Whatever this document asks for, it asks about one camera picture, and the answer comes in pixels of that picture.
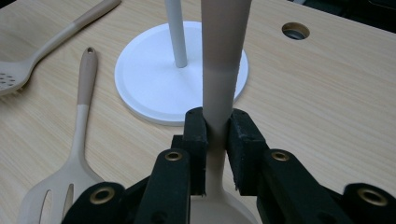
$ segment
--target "vertical rod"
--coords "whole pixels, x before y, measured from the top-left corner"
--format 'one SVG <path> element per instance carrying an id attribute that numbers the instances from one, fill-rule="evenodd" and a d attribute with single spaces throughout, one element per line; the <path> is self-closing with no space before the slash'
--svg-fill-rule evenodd
<path id="1" fill-rule="evenodd" d="M 181 3 L 180 0 L 165 0 L 165 5 L 176 67 L 182 68 L 187 66 L 187 53 L 183 18 L 181 15 Z"/>
<path id="2" fill-rule="evenodd" d="M 203 113 L 208 126 L 206 192 L 222 191 L 228 120 L 251 0 L 202 0 Z"/>

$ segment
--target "light wooden table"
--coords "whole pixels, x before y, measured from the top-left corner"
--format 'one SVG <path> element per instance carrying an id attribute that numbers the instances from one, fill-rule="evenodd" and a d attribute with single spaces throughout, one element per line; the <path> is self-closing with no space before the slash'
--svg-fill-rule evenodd
<path id="1" fill-rule="evenodd" d="M 19 0 L 0 10 L 0 60 L 29 56 L 100 0 Z M 200 1 L 183 0 L 186 21 Z M 281 27 L 299 22 L 305 40 Z M 0 223 L 16 223 L 21 200 L 65 162 L 72 142 L 78 68 L 88 46 L 99 52 L 86 157 L 104 180 L 129 187 L 150 174 L 157 154 L 182 127 L 134 115 L 118 95 L 114 67 L 123 48 L 165 23 L 163 1 L 123 0 L 35 68 L 27 86 L 0 97 Z M 289 150 L 320 184 L 376 185 L 396 196 L 396 35 L 291 2 L 253 0 L 245 41 L 247 111 L 270 147 Z M 233 192 L 230 168 L 224 186 Z M 258 217 L 255 199 L 241 199 Z"/>

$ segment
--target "spatula handle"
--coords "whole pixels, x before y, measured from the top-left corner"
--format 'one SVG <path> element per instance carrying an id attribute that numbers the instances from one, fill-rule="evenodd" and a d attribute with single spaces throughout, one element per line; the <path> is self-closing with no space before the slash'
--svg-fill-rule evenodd
<path id="1" fill-rule="evenodd" d="M 121 0 L 104 0 L 98 5 L 88 10 L 82 16 L 77 18 L 73 23 L 77 26 L 78 29 L 81 29 L 87 24 L 105 15 L 109 10 L 116 7 L 120 2 Z"/>
<path id="2" fill-rule="evenodd" d="M 206 193 L 223 192 L 228 121 L 251 0 L 202 0 L 203 114 L 208 128 Z"/>
<path id="3" fill-rule="evenodd" d="M 78 79 L 78 105 L 90 105 L 95 83 L 98 57 L 94 48 L 85 49 L 81 57 Z"/>

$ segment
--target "kitchen utensil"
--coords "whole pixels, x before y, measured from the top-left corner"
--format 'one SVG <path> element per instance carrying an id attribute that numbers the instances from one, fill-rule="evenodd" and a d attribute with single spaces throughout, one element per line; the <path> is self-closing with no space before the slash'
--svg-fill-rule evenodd
<path id="1" fill-rule="evenodd" d="M 228 121 L 251 1 L 202 0 L 204 95 L 208 129 L 206 197 L 191 200 L 191 223 L 257 223 L 222 185 Z"/>
<path id="2" fill-rule="evenodd" d="M 116 7 L 120 0 L 104 0 L 51 38 L 32 56 L 19 62 L 0 62 L 0 96 L 16 91 L 29 79 L 35 65 L 68 37 Z"/>
<path id="3" fill-rule="evenodd" d="M 76 129 L 71 153 L 60 170 L 35 185 L 23 198 L 18 217 L 20 224 L 40 223 L 48 191 L 52 194 L 49 223 L 61 223 L 70 186 L 73 187 L 75 201 L 85 189 L 104 181 L 91 169 L 84 157 L 85 132 L 96 70 L 96 52 L 93 48 L 87 48 L 82 55 L 79 68 Z"/>

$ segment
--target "slotted spoon head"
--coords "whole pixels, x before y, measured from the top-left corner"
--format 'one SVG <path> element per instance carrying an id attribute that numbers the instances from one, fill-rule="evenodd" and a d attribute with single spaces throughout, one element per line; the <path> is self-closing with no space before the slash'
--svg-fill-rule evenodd
<path id="1" fill-rule="evenodd" d="M 33 67 L 29 59 L 15 63 L 0 62 L 0 96 L 22 87 L 29 80 Z"/>

